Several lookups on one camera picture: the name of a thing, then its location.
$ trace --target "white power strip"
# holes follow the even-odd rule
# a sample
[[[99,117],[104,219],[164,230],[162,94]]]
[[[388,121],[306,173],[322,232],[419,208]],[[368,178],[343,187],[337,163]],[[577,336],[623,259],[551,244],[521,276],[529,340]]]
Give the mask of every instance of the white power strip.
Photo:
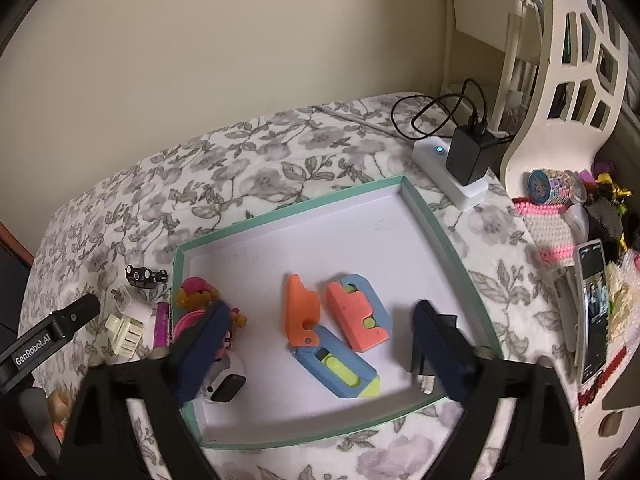
[[[414,162],[460,211],[466,211],[484,199],[489,181],[486,175],[468,186],[462,186],[445,167],[450,142],[431,136],[414,144]]]

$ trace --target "wall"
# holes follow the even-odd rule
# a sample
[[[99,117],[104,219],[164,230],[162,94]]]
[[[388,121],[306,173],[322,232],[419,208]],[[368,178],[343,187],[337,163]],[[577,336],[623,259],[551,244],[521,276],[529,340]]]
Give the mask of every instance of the wall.
[[[242,119],[438,92],[444,0],[39,0],[0,58],[0,221]]]

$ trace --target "black cable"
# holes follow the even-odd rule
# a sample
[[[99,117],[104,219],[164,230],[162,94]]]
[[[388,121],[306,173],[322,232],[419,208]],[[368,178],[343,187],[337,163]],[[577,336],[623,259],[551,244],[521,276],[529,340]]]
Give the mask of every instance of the black cable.
[[[455,113],[458,105],[460,104],[460,101],[462,101],[462,99],[466,99],[470,104],[471,107],[473,108],[473,114],[475,115],[475,117],[478,116],[478,110],[476,109],[476,104],[467,96],[465,96],[464,94],[459,94],[459,93],[451,93],[451,94],[444,94],[441,95],[440,97],[436,97],[436,98],[430,98],[431,101],[425,106],[423,107],[415,116],[414,118],[411,120],[411,126],[414,128],[415,131],[417,131],[418,133],[422,134],[421,137],[410,137],[407,134],[405,134],[399,127],[398,124],[396,123],[396,120],[394,118],[394,111],[396,110],[396,107],[402,102],[405,101],[407,99],[411,99],[411,98],[417,98],[417,97],[428,97],[425,96],[423,94],[413,94],[413,95],[407,95],[405,97],[402,97],[400,99],[398,99],[398,101],[395,102],[395,104],[391,107],[391,114],[390,114],[390,118],[391,118],[391,123],[393,124],[394,128],[396,129],[396,131],[402,135],[405,139],[408,140],[422,140],[422,139],[426,139],[427,137],[431,137],[432,135],[434,135],[437,131],[439,131],[445,124],[447,124],[447,122],[452,119],[453,114]],[[443,105],[441,103],[441,101],[443,99],[449,98],[449,97],[458,97],[458,102],[456,104],[456,106],[453,108],[452,111],[450,111],[447,114],[447,117],[440,123],[439,126],[437,126],[434,130],[431,130],[428,133],[425,133],[423,131],[421,131],[419,128],[417,128],[415,126],[415,121],[423,114],[425,113],[425,111],[427,111],[429,108],[431,108],[433,105],[439,105],[441,108],[444,108],[445,110],[447,109],[445,105]]]
[[[473,83],[473,85],[478,89],[478,91],[480,92],[480,97],[482,98],[482,122],[484,124],[486,124],[486,95],[484,95],[484,90],[482,90],[482,87],[480,86],[480,83],[478,81],[476,81],[475,79],[472,79],[470,77],[467,77],[464,82],[462,83],[462,88],[460,89],[461,93],[465,93],[465,89],[466,89],[466,85],[468,83]]]
[[[453,115],[456,113],[456,110],[458,110],[458,107],[460,106],[460,103],[462,102],[463,99],[465,99],[466,101],[468,101],[469,103],[471,103],[471,106],[473,108],[473,113],[471,115],[471,119],[470,119],[470,124],[475,124],[478,120],[478,110],[476,108],[476,104],[468,97],[465,95],[465,91],[466,91],[466,86],[472,83],[474,86],[476,86],[476,88],[478,88],[478,91],[480,92],[480,96],[482,98],[482,106],[483,106],[483,111],[482,111],[482,124],[484,124],[484,126],[486,126],[486,115],[487,115],[487,104],[486,104],[486,95],[484,94],[484,90],[482,90],[482,86],[480,85],[480,83],[478,83],[478,81],[476,81],[475,79],[472,79],[470,77],[466,78],[464,80],[464,82],[462,83],[462,88],[460,92],[453,92],[451,94],[446,94],[437,98],[432,98],[429,96],[424,96],[422,94],[414,94],[414,95],[410,95],[410,96],[406,96],[406,97],[402,97],[400,99],[398,99],[398,101],[396,101],[396,103],[393,105],[393,107],[391,108],[391,123],[393,124],[394,128],[396,129],[396,131],[402,135],[405,139],[409,139],[409,140],[422,140],[422,139],[426,139],[427,137],[431,137],[432,135],[435,135],[449,120],[453,120],[454,124],[456,125],[456,127],[458,127],[458,124],[456,123],[455,119],[453,119]],[[431,100],[431,102],[429,102],[424,108],[422,108],[411,120],[411,127],[414,129],[415,132],[418,132],[419,134],[421,134],[421,137],[409,137],[408,135],[406,135],[405,133],[403,133],[400,128],[398,127],[398,124],[396,123],[396,120],[394,118],[394,111],[396,110],[396,107],[405,99],[411,99],[411,98],[416,98],[416,97],[428,97]],[[456,105],[453,107],[453,110],[451,110],[450,112],[447,110],[447,107],[440,102],[442,99],[444,98],[448,98],[448,97],[458,97],[458,101],[456,102]],[[421,115],[423,115],[425,113],[425,111],[427,111],[429,108],[431,108],[434,104],[439,104],[440,108],[442,108],[443,110],[445,110],[447,113],[447,117],[444,119],[444,121],[442,121],[439,126],[437,126],[435,129],[431,130],[430,132],[424,132],[422,131],[420,128],[418,128],[415,123],[418,120],[418,118],[421,117]]]
[[[420,130],[420,128],[418,128],[415,125],[415,121],[418,120],[419,117],[421,117],[421,115],[423,113],[425,113],[429,108],[431,108],[434,104],[437,104],[439,101],[449,98],[449,97],[457,97],[458,98],[458,102],[456,103],[456,105],[453,107],[453,110],[449,112],[449,115],[447,116],[447,118],[442,121],[442,123],[440,123],[440,126],[438,126],[436,129],[431,130],[429,133],[423,132]],[[431,101],[430,103],[428,103],[424,108],[422,108],[415,116],[413,119],[411,119],[411,126],[413,127],[413,129],[422,134],[423,137],[421,137],[422,139],[425,139],[427,137],[431,137],[432,135],[434,135],[439,129],[441,129],[441,127],[443,127],[447,121],[453,116],[453,114],[456,112],[456,109],[458,108],[458,105],[462,102],[462,99],[466,99],[469,104],[471,104],[471,107],[473,109],[473,112],[471,114],[471,117],[474,118],[474,122],[476,122],[478,120],[478,109],[476,108],[476,104],[473,102],[472,99],[470,99],[469,97],[467,97],[464,94],[458,93],[458,92],[452,92],[450,94],[444,94],[441,95],[440,97],[435,98],[433,101]]]
[[[444,121],[442,121],[442,123],[440,124],[440,126],[438,126],[435,130],[433,130],[432,132],[428,133],[428,134],[424,134],[423,132],[420,132],[420,130],[418,130],[418,132],[422,133],[424,136],[423,137],[409,137],[408,135],[405,135],[402,130],[400,130],[400,127],[398,126],[398,124],[396,123],[396,120],[394,119],[394,112],[396,111],[396,107],[402,102],[402,101],[406,101],[407,99],[414,99],[414,98],[418,98],[418,97],[424,97],[427,99],[431,99],[431,102],[437,102],[438,106],[440,108],[442,108],[444,110],[444,112],[447,114],[447,117],[444,119]],[[458,127],[458,123],[456,122],[455,118],[453,118],[453,114],[455,113],[456,109],[453,108],[452,111],[449,111],[449,109],[447,108],[446,105],[444,105],[441,102],[437,101],[437,98],[435,97],[431,97],[430,95],[425,95],[425,94],[412,94],[412,95],[407,95],[404,97],[401,97],[398,99],[398,101],[395,102],[395,104],[391,107],[391,123],[393,124],[394,128],[396,129],[396,132],[398,132],[400,135],[402,135],[405,139],[409,139],[409,140],[421,140],[421,139],[425,139],[427,137],[432,136],[435,132],[437,132],[439,129],[441,129],[441,127],[443,127],[445,124],[447,124],[447,122],[449,120],[453,121],[453,123],[456,125],[456,127]]]

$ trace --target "black power plug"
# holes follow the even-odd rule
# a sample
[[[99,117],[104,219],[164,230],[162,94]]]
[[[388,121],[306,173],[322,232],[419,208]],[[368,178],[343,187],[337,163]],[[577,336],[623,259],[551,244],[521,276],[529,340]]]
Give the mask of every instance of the black power plug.
[[[453,132],[449,155],[445,166],[447,171],[462,186],[484,177],[489,166],[495,160],[502,144],[486,130],[484,121],[457,127]]]

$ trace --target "bed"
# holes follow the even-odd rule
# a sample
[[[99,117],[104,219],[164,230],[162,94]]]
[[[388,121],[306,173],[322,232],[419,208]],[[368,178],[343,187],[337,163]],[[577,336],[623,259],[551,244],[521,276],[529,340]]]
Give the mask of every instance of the bed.
[[[522,218],[494,174],[481,205],[461,213],[450,204],[412,163],[411,143],[393,130],[390,109],[402,95],[309,106],[219,128],[141,160],[62,206],[35,256],[20,332],[89,291],[97,294],[102,311],[35,371],[36,384],[47,392],[60,388],[73,399],[89,357],[112,354],[104,323],[117,312],[126,264],[170,271],[176,247],[194,237],[336,189],[404,173],[460,255],[505,356],[528,362],[543,354],[551,357],[575,405],[573,356],[564,346],[555,299],[542,279]],[[401,128],[408,127],[421,102],[408,100],[398,107]],[[432,108],[424,120],[435,124],[444,117]],[[444,135],[452,128],[447,125]],[[157,303],[170,294],[163,285],[148,299]],[[134,358],[146,356],[150,345],[147,331]],[[130,411],[152,475],[168,478],[144,409],[132,402]],[[495,464],[509,412],[505,402],[477,478],[488,476]],[[460,407],[445,399],[338,439],[281,449],[207,449],[205,454],[223,478],[237,480],[406,479],[424,473],[459,414]]]

